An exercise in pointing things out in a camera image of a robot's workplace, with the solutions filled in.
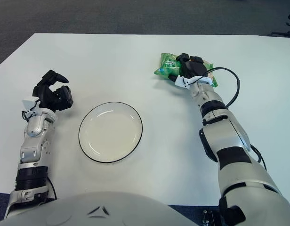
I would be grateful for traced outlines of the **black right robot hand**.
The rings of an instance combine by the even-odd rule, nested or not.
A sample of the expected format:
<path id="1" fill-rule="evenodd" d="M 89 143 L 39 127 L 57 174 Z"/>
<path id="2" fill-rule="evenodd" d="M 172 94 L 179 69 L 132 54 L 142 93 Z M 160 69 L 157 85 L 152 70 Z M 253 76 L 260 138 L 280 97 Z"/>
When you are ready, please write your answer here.
<path id="1" fill-rule="evenodd" d="M 191 79 L 194 76 L 207 77 L 207 68 L 204 65 L 204 61 L 198 56 L 189 56 L 186 53 L 176 57 L 176 62 L 180 63 L 180 68 L 178 72 L 171 72 L 168 78 L 175 82 L 178 76 L 183 76 L 184 78 Z"/>

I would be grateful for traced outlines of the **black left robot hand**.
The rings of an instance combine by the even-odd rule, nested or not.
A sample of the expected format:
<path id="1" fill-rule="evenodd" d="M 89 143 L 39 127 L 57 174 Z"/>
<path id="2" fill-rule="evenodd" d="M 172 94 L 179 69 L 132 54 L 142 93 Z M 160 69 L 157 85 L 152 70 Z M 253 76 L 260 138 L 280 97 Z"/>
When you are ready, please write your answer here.
<path id="1" fill-rule="evenodd" d="M 40 108 L 47 108 L 53 112 L 71 108 L 73 97 L 68 86 L 61 86 L 52 91 L 49 87 L 56 82 L 68 83 L 69 81 L 59 73 L 49 70 L 34 87 L 32 96 L 40 100 Z"/>

